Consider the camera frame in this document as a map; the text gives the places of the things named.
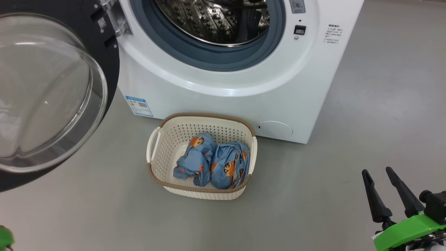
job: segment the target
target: crumpled blue cloth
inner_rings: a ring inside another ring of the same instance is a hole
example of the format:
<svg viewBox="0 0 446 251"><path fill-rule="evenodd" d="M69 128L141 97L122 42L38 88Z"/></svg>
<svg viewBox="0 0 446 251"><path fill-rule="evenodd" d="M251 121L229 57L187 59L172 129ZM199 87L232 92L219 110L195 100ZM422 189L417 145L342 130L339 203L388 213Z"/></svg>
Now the crumpled blue cloth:
<svg viewBox="0 0 446 251"><path fill-rule="evenodd" d="M196 186L205 186L211 177L211 162L217 143L209 134L198 134L189 143L186 153L177 161L173 176L179 179L194 178Z"/></svg>
<svg viewBox="0 0 446 251"><path fill-rule="evenodd" d="M248 175L250 151L240 141L221 144L211 166L211 183L218 189L236 188Z"/></svg>

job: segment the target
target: laundry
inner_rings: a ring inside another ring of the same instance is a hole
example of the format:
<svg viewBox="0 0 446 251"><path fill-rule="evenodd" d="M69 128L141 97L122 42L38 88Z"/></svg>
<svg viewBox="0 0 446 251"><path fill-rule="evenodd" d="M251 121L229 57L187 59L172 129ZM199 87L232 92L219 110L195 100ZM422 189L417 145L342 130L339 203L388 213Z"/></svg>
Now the laundry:
<svg viewBox="0 0 446 251"><path fill-rule="evenodd" d="M179 179L194 178L196 186L205 186L211 177L210 166L217 143L209 134L198 134L177 161L173 176Z"/></svg>
<svg viewBox="0 0 446 251"><path fill-rule="evenodd" d="M211 166L212 185L218 189L238 187L248 173L249 159L249 148L242 142L218 146Z"/></svg>

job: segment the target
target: basket bottom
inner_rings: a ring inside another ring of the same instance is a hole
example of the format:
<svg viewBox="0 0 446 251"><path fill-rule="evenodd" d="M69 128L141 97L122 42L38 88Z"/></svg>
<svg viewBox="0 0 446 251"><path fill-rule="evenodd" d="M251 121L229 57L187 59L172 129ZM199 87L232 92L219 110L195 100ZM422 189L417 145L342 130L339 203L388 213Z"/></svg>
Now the basket bottom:
<svg viewBox="0 0 446 251"><path fill-rule="evenodd" d="M185 187L191 187L191 188L207 188L207 189L216 189L211 182L207 183L204 187L199 187L194 185L194 179L193 178L187 178L187 179L178 179L173 176L173 169L177 166L177 160L184 155L187 149L188 142L184 142L179 144L175 150L173 151L172 158L170 159L170 165L169 165L169 172L167 173L167 180L166 182L185 186Z"/></svg>

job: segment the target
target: blue and white sticker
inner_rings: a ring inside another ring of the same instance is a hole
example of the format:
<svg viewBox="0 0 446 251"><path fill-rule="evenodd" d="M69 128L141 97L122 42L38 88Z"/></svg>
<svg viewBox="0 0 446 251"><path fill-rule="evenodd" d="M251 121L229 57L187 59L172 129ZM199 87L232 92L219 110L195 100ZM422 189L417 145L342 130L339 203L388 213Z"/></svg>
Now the blue and white sticker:
<svg viewBox="0 0 446 251"><path fill-rule="evenodd" d="M125 98L127 99L128 105L130 105L134 114L146 117L153 117L152 111L150 111L150 108L147 105L145 99L130 96L125 96Z"/></svg>

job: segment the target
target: washing machine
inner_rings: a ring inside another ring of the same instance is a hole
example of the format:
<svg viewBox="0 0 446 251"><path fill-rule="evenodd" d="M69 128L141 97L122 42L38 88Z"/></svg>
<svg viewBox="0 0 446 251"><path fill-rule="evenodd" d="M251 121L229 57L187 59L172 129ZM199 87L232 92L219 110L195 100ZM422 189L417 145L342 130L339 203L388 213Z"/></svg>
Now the washing machine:
<svg viewBox="0 0 446 251"><path fill-rule="evenodd" d="M307 143L363 0L0 1L0 192L136 115L230 115Z"/></svg>

